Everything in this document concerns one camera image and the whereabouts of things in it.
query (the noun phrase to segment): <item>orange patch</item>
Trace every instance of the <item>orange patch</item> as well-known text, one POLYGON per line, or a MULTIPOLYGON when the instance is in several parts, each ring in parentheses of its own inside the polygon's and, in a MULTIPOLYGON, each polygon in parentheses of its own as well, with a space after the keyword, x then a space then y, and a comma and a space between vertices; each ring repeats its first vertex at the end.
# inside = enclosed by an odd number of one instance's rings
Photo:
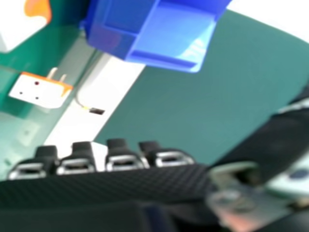
POLYGON ((43 16, 49 23, 52 20, 49 0, 26 0, 25 14, 29 17, 43 16))
POLYGON ((62 82, 59 82, 59 81, 56 81, 56 80, 53 80, 53 79, 47 79, 46 77, 43 77, 43 76, 39 76, 39 75, 36 75, 36 74, 33 74, 33 73, 29 73, 29 72, 22 72, 21 74, 24 74, 24 75, 27 75, 27 76, 32 76, 34 78, 37 78, 37 79, 40 79, 40 80, 44 80, 44 81, 48 81, 48 82, 51 82, 51 83, 54 83, 54 84, 57 84, 57 85, 60 85, 62 86, 64 89, 63 89, 63 93, 62 93, 62 97, 64 95, 66 95, 66 93, 70 90, 73 89, 73 86, 70 86, 68 84, 65 84, 65 83, 62 83, 62 82))

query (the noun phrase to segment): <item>blue container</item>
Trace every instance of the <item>blue container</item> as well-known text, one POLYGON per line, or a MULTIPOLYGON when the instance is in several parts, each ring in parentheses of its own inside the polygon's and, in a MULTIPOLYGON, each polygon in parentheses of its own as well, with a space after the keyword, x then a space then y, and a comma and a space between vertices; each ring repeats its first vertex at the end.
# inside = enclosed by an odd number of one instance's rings
POLYGON ((230 1, 92 0, 87 40, 127 61, 198 72, 230 1))

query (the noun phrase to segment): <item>black mesh material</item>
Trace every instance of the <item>black mesh material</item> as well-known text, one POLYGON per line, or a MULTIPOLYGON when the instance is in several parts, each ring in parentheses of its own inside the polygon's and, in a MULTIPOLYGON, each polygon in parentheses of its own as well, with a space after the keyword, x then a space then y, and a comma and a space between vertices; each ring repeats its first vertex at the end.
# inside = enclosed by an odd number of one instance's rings
POLYGON ((202 200, 207 185, 207 167, 200 164, 4 181, 0 183, 0 209, 202 200))

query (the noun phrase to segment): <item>green surface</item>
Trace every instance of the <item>green surface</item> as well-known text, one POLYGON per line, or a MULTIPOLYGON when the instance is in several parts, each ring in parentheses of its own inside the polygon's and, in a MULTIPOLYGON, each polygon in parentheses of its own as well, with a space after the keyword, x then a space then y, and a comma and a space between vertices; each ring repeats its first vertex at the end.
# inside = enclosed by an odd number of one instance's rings
POLYGON ((227 12, 200 73, 146 68, 96 138, 182 148, 200 162, 226 153, 286 104, 309 77, 309 45, 227 12))
POLYGON ((95 50, 86 44, 78 24, 88 0, 52 0, 53 20, 8 54, 0 54, 0 179, 18 161, 32 157, 60 119, 74 96, 59 109, 44 109, 8 97, 21 71, 46 76, 58 67, 55 79, 78 84, 95 50))

